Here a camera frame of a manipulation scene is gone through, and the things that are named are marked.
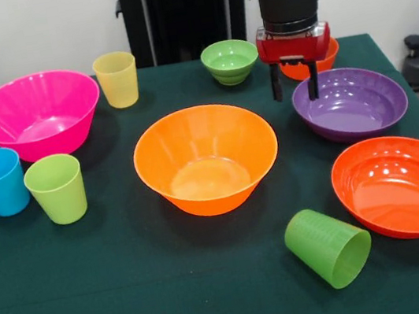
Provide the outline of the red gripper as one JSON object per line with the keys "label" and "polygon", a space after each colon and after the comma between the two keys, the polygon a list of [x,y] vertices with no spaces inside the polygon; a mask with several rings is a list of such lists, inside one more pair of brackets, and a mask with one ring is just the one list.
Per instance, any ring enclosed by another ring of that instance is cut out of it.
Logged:
{"label": "red gripper", "polygon": [[269,66],[269,74],[273,89],[273,99],[282,101],[283,94],[280,83],[280,69],[282,65],[302,64],[308,67],[310,75],[308,91],[310,100],[319,98],[318,80],[315,61],[323,60],[328,52],[331,29],[327,21],[317,22],[309,30],[295,35],[282,35],[269,32],[265,28],[258,28],[256,45],[258,55]]}

